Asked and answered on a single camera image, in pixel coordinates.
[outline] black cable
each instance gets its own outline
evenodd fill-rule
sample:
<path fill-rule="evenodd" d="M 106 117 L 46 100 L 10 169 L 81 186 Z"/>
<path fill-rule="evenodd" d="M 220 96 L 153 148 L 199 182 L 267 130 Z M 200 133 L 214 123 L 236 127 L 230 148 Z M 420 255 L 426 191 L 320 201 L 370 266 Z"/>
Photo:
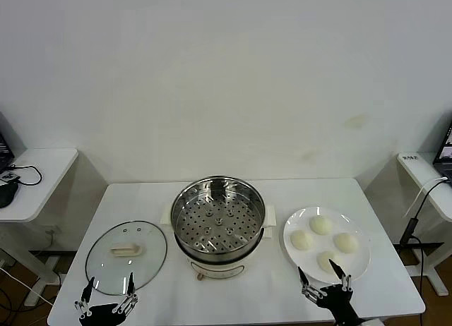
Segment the black cable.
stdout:
<path fill-rule="evenodd" d="M 448 183 L 449 180 L 443 180 L 438 182 L 437 184 L 435 184 L 432 188 L 429 189 L 429 191 L 427 192 L 427 194 L 424 196 L 424 199 L 421 202 L 421 205 L 419 206 L 419 208 L 417 209 L 416 215 L 415 215 L 415 219 L 417 218 L 419 212 L 421 212 L 422 206 L 424 206 L 425 200 L 427 200 L 427 197 L 429 196 L 430 192 L 432 192 L 438 185 L 442 184 L 442 183 Z"/>
<path fill-rule="evenodd" d="M 419 284 L 419 295 L 421 296 L 421 299 L 424 300 L 422 298 L 422 278 L 424 277 L 424 251 L 422 250 L 421 240 L 419 238 L 417 238 L 416 236 L 412 236 L 412 238 L 417 240 L 417 242 L 419 243 L 420 250 L 421 250 L 421 281 Z M 419 320 L 420 320 L 421 326 L 422 326 L 422 314 L 424 314 L 424 313 L 419 314 Z"/>
<path fill-rule="evenodd" d="M 41 172 L 39 172 L 39 170 L 36 167 L 34 167 L 33 165 L 30 165 L 30 166 L 16 166 L 15 164 L 12 164 L 12 165 L 10 165 L 8 167 L 5 167 L 4 169 L 9 170 L 9 171 L 13 171 L 15 169 L 34 169 L 37 172 L 37 174 L 40 176 L 40 180 L 38 180 L 35 183 L 23 183 L 20 180 L 15 180 L 14 181 L 16 183 L 19 183 L 20 185 L 35 186 L 35 185 L 39 184 L 42 181 L 42 174 L 41 174 Z"/>
<path fill-rule="evenodd" d="M 9 298 L 9 295 L 6 294 L 6 292 L 3 289 L 0 289 L 0 292 L 4 294 L 4 296 L 8 300 L 9 308 L 12 309 L 13 308 L 13 303 L 11 302 L 11 299 Z M 8 316 L 6 317 L 6 319 L 1 322 L 1 326 L 6 326 L 6 322 L 8 321 L 9 317 L 11 317 L 11 314 L 12 314 L 12 312 L 10 310 L 9 313 L 8 313 Z"/>

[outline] steamed bun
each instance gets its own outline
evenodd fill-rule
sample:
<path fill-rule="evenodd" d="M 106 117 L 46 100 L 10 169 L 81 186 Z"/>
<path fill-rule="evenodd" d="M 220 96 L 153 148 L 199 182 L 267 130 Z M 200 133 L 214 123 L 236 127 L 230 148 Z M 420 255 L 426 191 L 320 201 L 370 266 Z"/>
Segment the steamed bun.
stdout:
<path fill-rule="evenodd" d="M 295 231 L 290 235 L 290 241 L 299 250 L 309 250 L 314 242 L 312 235 L 305 231 Z"/>
<path fill-rule="evenodd" d="M 359 248 L 359 241 L 356 236 L 349 233 L 341 233 L 334 237 L 334 244 L 344 253 L 355 253 Z"/>
<path fill-rule="evenodd" d="M 334 274 L 333 267 L 331 267 L 330 261 L 334 261 L 336 264 L 341 266 L 341 260 L 338 257 L 336 253 L 334 253 L 331 250 L 326 250 L 325 252 L 319 253 L 317 255 L 317 263 L 319 264 L 320 268 L 324 270 L 327 273 Z"/>
<path fill-rule="evenodd" d="M 309 220 L 309 227 L 311 227 L 312 231 L 315 233 L 325 236 L 331 233 L 333 224 L 329 218 L 322 215 L 316 215 Z"/>

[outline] wooden floor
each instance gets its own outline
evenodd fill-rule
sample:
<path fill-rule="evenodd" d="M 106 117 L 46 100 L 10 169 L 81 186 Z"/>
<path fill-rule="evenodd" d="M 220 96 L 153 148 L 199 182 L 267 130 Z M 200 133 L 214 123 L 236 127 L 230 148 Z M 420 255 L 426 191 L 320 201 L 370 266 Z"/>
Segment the wooden floor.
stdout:
<path fill-rule="evenodd" d="M 42 262 L 45 262 L 46 257 L 38 257 Z M 73 257 L 61 257 L 57 266 L 55 267 L 56 272 L 67 273 Z M 23 267 L 18 262 L 9 270 L 9 272 L 28 286 L 32 286 L 37 277 Z M 8 277 L 3 272 L 0 273 L 0 288 L 3 289 L 11 299 L 13 308 L 12 310 L 28 310 L 29 307 L 24 307 L 23 302 L 28 294 L 28 289 L 16 282 L 15 280 Z M 47 286 L 44 290 L 43 296 L 47 299 L 53 301 L 54 297 L 58 293 L 57 286 Z M 8 300 L 4 294 L 0 293 L 0 303 L 3 306 L 8 305 Z M 26 312 L 13 312 L 8 316 L 8 311 L 0 307 L 0 325 L 5 326 L 47 326 L 47 316 L 50 313 L 51 306 L 47 303 L 43 303 L 40 307 L 35 308 Z"/>
<path fill-rule="evenodd" d="M 415 265 L 417 260 L 410 250 L 404 250 L 401 258 L 406 265 Z M 46 257 L 40 257 L 41 261 L 45 261 Z M 57 272 L 67 273 L 71 266 L 72 257 L 61 257 L 56 270 Z M 437 268 L 439 275 L 452 293 L 452 258 L 443 261 Z M 18 279 L 32 286 L 36 281 L 36 276 L 29 270 L 24 268 L 21 264 L 16 263 L 9 272 Z M 419 286 L 420 278 L 413 278 L 416 286 Z M 452 325 L 452 296 L 439 297 L 436 295 L 428 279 L 423 280 L 424 301 L 427 310 L 423 315 L 424 326 L 446 326 Z M 11 299 L 13 310 L 27 310 L 29 308 L 23 307 L 23 301 L 28 293 L 28 290 L 20 285 L 18 282 L 6 276 L 3 272 L 0 273 L 0 288 L 3 289 Z M 51 299 L 56 296 L 58 292 L 57 286 L 48 286 L 43 296 L 46 299 Z M 0 304 L 8 306 L 8 300 L 4 294 L 0 293 Z M 8 315 L 8 311 L 0 307 L 0 325 L 4 326 L 46 326 L 47 316 L 49 315 L 51 306 L 43 303 L 40 307 L 25 311 L 14 312 Z M 386 326 L 418 326 L 420 324 L 419 316 L 414 315 L 410 317 L 392 318 L 385 321 Z M 316 323 L 309 324 L 310 326 L 331 326 L 332 323 Z"/>

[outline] white wall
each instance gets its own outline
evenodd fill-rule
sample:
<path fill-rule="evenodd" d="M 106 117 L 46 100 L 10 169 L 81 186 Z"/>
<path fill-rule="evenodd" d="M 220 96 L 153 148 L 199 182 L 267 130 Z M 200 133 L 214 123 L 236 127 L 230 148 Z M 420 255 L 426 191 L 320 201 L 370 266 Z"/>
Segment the white wall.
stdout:
<path fill-rule="evenodd" d="M 0 0 L 0 111 L 108 183 L 353 176 L 383 207 L 392 156 L 447 125 L 451 18 L 450 0 Z"/>

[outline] table leg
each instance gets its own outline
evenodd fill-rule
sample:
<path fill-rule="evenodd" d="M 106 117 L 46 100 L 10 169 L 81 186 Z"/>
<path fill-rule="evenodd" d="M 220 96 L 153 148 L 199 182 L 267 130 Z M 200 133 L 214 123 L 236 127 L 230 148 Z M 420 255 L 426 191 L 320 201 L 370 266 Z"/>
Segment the table leg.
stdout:
<path fill-rule="evenodd" d="M 421 250 L 413 250 L 416 258 L 421 261 Z M 432 284 L 436 294 L 439 296 L 448 296 L 449 292 L 441 280 L 435 267 L 443 262 L 446 258 L 452 255 L 452 237 L 436 249 L 431 255 L 427 256 L 424 253 L 424 276 L 426 276 Z M 420 276 L 421 264 L 415 266 L 406 266 L 406 269 L 411 277 Z"/>
<path fill-rule="evenodd" d="M 58 281 L 58 275 L 28 252 L 22 241 L 14 238 L 7 226 L 0 225 L 0 248 L 47 283 Z"/>

